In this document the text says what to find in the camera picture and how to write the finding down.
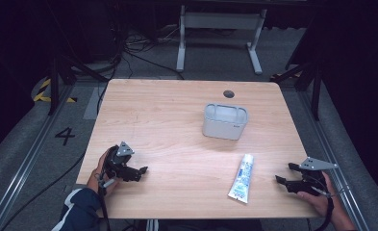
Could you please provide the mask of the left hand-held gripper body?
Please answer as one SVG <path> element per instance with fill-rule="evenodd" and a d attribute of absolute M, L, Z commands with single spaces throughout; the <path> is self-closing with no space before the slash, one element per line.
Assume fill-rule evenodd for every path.
<path fill-rule="evenodd" d="M 103 166 L 106 175 L 110 179 L 121 178 L 126 182 L 132 181 L 138 174 L 138 169 L 127 166 L 133 154 L 132 148 L 124 141 L 120 145 L 111 147 Z"/>

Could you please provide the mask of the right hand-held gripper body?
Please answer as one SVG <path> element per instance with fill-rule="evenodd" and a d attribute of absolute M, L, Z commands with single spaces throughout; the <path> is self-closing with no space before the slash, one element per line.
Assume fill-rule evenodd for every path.
<path fill-rule="evenodd" d="M 338 168 L 338 164 L 325 162 L 312 157 L 307 157 L 300 165 L 301 180 L 288 181 L 286 188 L 289 193 L 306 192 L 314 196 L 320 194 L 328 196 L 323 170 Z"/>

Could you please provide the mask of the person's right hand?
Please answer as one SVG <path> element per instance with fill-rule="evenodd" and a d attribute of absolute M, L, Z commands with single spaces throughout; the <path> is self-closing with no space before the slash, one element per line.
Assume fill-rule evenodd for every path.
<path fill-rule="evenodd" d="M 325 182 L 327 185 L 327 189 L 329 193 L 332 195 L 333 203 L 334 203 L 334 209 L 332 212 L 332 216 L 338 215 L 341 211 L 343 211 L 343 208 L 340 206 L 340 201 L 336 197 L 336 191 L 334 190 L 334 187 L 332 186 L 330 177 L 327 173 L 323 172 L 323 176 L 325 178 Z M 327 214 L 327 208 L 328 208 L 328 200 L 327 197 L 324 195 L 314 196 L 307 192 L 298 192 L 297 195 L 304 201 L 311 204 L 315 210 L 323 217 Z"/>

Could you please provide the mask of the person's left hand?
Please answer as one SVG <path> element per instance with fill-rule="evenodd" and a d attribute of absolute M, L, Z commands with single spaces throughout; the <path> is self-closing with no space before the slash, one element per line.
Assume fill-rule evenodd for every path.
<path fill-rule="evenodd" d="M 106 156 L 108 154 L 108 151 L 106 151 L 100 158 L 97 167 L 91 172 L 90 177 L 87 181 L 87 187 L 98 192 L 99 189 L 99 183 L 98 179 L 100 174 L 103 172 L 102 168 L 105 163 Z M 106 188 L 106 195 L 110 195 L 113 190 L 117 187 L 119 184 L 119 180 L 115 179 L 107 188 Z"/>

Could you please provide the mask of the white toothpaste tube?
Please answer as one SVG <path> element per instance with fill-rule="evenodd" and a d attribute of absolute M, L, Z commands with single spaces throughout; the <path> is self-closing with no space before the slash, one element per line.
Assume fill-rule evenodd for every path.
<path fill-rule="evenodd" d="M 245 154 L 239 164 L 236 178 L 228 196 L 244 204 L 248 203 L 249 189 L 254 166 L 254 157 Z"/>

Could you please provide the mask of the black tripod stand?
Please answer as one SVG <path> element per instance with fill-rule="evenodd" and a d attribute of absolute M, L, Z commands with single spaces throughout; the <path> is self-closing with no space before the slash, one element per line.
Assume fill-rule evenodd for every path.
<path fill-rule="evenodd" d="M 59 99 L 59 78 L 62 78 L 66 85 L 73 85 L 77 79 L 75 77 L 73 67 L 91 76 L 93 79 L 101 83 L 107 83 L 108 79 L 98 72 L 90 69 L 85 64 L 76 61 L 74 58 L 64 55 L 62 52 L 55 51 L 50 59 L 50 110 L 51 116 L 60 105 Z"/>
<path fill-rule="evenodd" d="M 319 95 L 321 89 L 321 72 L 318 68 L 317 63 L 305 63 L 300 64 L 291 70 L 286 71 L 282 74 L 273 74 L 270 78 L 270 82 L 281 83 L 288 80 L 296 75 L 299 75 L 293 87 L 297 91 L 306 91 L 309 85 L 312 87 L 312 98 L 311 98 L 311 112 L 315 120 L 319 120 L 318 116 L 318 104 Z"/>

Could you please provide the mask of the white plastic holder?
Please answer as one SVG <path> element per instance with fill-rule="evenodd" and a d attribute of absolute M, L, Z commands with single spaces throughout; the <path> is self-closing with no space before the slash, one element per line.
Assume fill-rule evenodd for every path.
<path fill-rule="evenodd" d="M 245 108 L 210 103 L 204 109 L 202 133 L 206 137 L 237 141 L 247 122 Z"/>

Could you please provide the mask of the yellow black floor tape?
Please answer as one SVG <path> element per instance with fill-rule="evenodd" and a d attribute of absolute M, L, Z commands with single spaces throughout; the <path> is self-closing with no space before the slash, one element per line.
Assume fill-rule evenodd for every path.
<path fill-rule="evenodd" d="M 35 97 L 33 98 L 35 102 L 37 101 L 50 102 L 51 101 L 51 97 L 45 95 L 45 92 L 47 88 L 50 86 L 50 83 L 51 83 L 51 79 L 49 77 L 46 77 L 45 80 L 42 82 L 41 86 L 39 87 L 38 92 L 36 93 Z"/>

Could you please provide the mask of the aluminium floor rail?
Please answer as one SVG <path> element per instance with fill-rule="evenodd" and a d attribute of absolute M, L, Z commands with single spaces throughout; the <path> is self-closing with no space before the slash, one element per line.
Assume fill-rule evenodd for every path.
<path fill-rule="evenodd" d="M 352 185 L 347 181 L 340 158 L 337 156 L 337 152 L 332 147 L 329 136 L 324 130 L 323 118 L 321 116 L 318 119 L 315 118 L 311 98 L 307 92 L 300 91 L 297 95 L 303 105 L 304 112 L 309 118 L 308 121 L 315 131 L 315 136 L 319 140 L 323 152 L 323 160 L 338 166 L 336 169 L 330 169 L 329 173 L 334 179 L 335 189 L 347 210 L 347 214 L 352 218 L 359 231 L 368 231 L 368 225 L 353 193 Z"/>
<path fill-rule="evenodd" d="M 59 106 L 48 115 L 49 106 L 37 103 L 25 115 L 0 145 L 0 228 L 16 201 L 42 149 L 63 102 L 73 86 L 63 87 Z"/>

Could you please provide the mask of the white metal desk frame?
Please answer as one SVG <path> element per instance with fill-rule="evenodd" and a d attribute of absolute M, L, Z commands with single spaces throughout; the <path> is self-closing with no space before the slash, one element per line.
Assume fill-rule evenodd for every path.
<path fill-rule="evenodd" d="M 246 43 L 254 72 L 257 75 L 263 73 L 256 47 L 264 27 L 267 10 L 259 13 L 198 13 L 188 12 L 185 6 L 181 7 L 179 20 L 179 47 L 177 54 L 176 70 L 182 72 L 185 68 L 186 56 L 186 29 L 229 29 L 229 30 L 253 30 L 254 37 Z"/>

